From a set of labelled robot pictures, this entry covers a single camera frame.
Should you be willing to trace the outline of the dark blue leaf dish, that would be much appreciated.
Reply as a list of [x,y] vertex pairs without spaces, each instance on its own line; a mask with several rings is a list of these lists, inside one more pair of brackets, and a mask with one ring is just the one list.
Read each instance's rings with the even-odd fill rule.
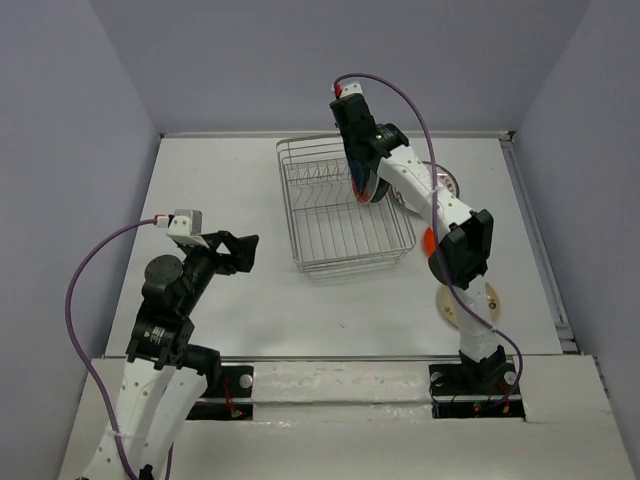
[[370,170],[358,160],[354,159],[350,154],[346,155],[347,163],[352,180],[355,179],[358,184],[364,184],[370,179]]

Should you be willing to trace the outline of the red and teal floral plate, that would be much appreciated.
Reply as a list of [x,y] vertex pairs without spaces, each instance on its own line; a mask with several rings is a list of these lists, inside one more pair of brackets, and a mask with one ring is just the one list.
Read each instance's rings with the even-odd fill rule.
[[377,181],[371,181],[364,184],[358,184],[355,179],[352,180],[352,190],[354,197],[359,204],[369,204],[373,201],[377,190]]

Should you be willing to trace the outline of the white plate with orange sunburst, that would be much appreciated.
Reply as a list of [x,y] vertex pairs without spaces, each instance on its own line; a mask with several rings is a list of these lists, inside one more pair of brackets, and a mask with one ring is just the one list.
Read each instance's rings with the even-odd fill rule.
[[[459,183],[455,176],[451,173],[447,168],[437,165],[437,178],[438,181],[447,188],[447,190],[456,198],[460,195]],[[411,205],[404,197],[404,195],[397,190],[395,187],[391,189],[391,193],[396,203],[399,206],[402,206],[409,214],[413,216],[418,216],[419,211]]]

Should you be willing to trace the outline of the orange round plate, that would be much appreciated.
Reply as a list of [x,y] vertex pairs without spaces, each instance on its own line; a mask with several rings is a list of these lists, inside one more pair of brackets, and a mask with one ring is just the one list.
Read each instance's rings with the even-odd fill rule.
[[430,257],[431,255],[433,255],[437,249],[436,238],[434,235],[434,231],[431,227],[428,227],[424,231],[423,238],[422,238],[422,248],[423,248],[424,254],[427,257]]

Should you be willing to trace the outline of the teal round plate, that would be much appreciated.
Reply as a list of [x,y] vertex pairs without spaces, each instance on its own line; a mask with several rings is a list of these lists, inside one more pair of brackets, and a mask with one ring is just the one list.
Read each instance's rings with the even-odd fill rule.
[[379,178],[376,184],[375,191],[371,197],[371,203],[380,202],[387,194],[390,188],[390,184],[384,179]]

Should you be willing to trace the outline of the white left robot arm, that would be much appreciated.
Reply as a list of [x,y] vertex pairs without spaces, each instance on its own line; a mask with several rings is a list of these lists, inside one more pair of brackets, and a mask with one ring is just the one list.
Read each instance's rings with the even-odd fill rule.
[[142,303],[127,345],[118,395],[110,398],[88,368],[107,410],[104,433],[84,479],[160,479],[171,472],[173,444],[190,414],[247,420],[252,407],[233,401],[247,366],[225,367],[218,351],[191,343],[191,314],[216,275],[248,273],[259,238],[227,231],[176,238],[184,256],[161,255],[144,271]]

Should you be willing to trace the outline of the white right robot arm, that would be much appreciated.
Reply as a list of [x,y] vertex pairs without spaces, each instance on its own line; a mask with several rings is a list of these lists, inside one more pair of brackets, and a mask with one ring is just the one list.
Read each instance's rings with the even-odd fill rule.
[[356,199],[380,201],[394,188],[428,221],[429,268],[454,299],[460,334],[460,362],[454,377],[470,391],[491,386],[506,363],[490,323],[484,275],[494,219],[474,211],[438,179],[437,168],[417,157],[408,138],[393,124],[377,123],[358,84],[337,88],[330,109],[338,127]]

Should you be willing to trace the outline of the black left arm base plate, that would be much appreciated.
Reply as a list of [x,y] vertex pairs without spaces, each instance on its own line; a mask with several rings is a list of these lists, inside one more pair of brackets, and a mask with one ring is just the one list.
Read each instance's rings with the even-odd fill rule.
[[222,364],[221,376],[215,386],[191,408],[189,421],[250,421],[253,419],[254,366]]

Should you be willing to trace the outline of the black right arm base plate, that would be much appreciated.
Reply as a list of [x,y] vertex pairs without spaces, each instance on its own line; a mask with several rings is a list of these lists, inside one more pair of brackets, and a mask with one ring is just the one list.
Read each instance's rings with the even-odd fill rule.
[[474,383],[462,375],[462,365],[441,363],[429,366],[431,413],[436,420],[516,418],[525,419],[520,388],[515,387],[516,368],[507,363],[496,376]]

